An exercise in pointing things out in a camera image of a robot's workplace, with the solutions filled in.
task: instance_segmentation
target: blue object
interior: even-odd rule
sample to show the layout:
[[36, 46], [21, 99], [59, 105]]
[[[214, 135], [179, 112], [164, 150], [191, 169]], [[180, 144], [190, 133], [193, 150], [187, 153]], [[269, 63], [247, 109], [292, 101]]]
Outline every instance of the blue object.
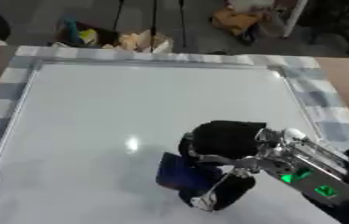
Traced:
[[164, 187], [206, 191], [221, 177], [222, 171], [212, 166], [191, 167], [177, 155], [165, 152], [157, 171], [156, 182]]
[[82, 44], [83, 41], [79, 38], [79, 30], [76, 22], [67, 17], [64, 19], [64, 23], [66, 24], [66, 28], [69, 30], [69, 38], [71, 39], [71, 42], [74, 44]]

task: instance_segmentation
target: green led light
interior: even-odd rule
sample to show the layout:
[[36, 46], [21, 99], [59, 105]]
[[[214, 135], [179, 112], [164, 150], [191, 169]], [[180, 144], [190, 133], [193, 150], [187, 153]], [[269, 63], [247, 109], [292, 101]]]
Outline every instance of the green led light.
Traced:
[[333, 197], [335, 195], [338, 195], [339, 193], [337, 191], [335, 191], [333, 188], [331, 188], [328, 185], [321, 185], [319, 187], [317, 187], [316, 189], [314, 189], [317, 193], [325, 196], [325, 197]]
[[291, 183], [292, 174], [282, 175], [280, 179], [286, 183]]
[[300, 169], [294, 174], [285, 174], [280, 177], [280, 179], [286, 183], [291, 183], [299, 179], [307, 178], [311, 175], [311, 171], [307, 168]]
[[306, 177], [309, 177], [310, 175], [311, 175], [311, 171], [309, 169], [302, 169], [294, 174], [294, 179], [295, 180], [304, 179]]

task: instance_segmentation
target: floor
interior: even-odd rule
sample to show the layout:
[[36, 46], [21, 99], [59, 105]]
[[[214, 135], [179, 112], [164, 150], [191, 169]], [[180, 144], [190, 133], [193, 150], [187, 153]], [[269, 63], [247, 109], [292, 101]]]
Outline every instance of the floor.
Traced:
[[[9, 22], [10, 45], [45, 46], [52, 41], [56, 24], [62, 17], [110, 29], [119, 0], [0, 0], [0, 14]], [[297, 27], [288, 39], [260, 37], [252, 46], [239, 44], [232, 36], [214, 29], [208, 23], [223, 0], [185, 1], [187, 28], [186, 48], [182, 34], [178, 0], [158, 1], [157, 28], [175, 40], [175, 53], [281, 54], [326, 57], [348, 57], [346, 43], [335, 35], [325, 35], [317, 45], [307, 45], [308, 29]], [[125, 0], [118, 25], [120, 32], [141, 32], [151, 26], [152, 0]]]

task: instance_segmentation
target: white tabletop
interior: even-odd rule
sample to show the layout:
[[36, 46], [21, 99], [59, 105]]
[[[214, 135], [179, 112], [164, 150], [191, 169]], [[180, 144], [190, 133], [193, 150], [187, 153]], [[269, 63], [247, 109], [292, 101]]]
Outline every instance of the white tabletop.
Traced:
[[163, 152], [212, 120], [315, 135], [268, 69], [45, 65], [1, 149], [0, 223], [336, 223], [266, 174], [220, 213], [157, 185]]

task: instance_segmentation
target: checkered tablecloth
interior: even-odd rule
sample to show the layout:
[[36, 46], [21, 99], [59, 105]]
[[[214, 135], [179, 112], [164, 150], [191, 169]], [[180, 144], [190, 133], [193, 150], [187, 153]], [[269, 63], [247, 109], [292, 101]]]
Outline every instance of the checkered tablecloth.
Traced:
[[311, 120], [323, 138], [341, 150], [349, 149], [349, 109], [320, 70], [318, 63], [308, 57], [288, 56], [216, 56], [197, 54], [148, 54], [125, 51], [76, 48], [48, 48], [21, 46], [0, 78], [0, 139], [7, 127], [25, 83], [29, 68], [39, 59], [90, 59], [90, 60], [159, 60], [179, 62], [209, 62], [246, 64], [255, 66], [280, 66], [295, 94], [303, 101]]

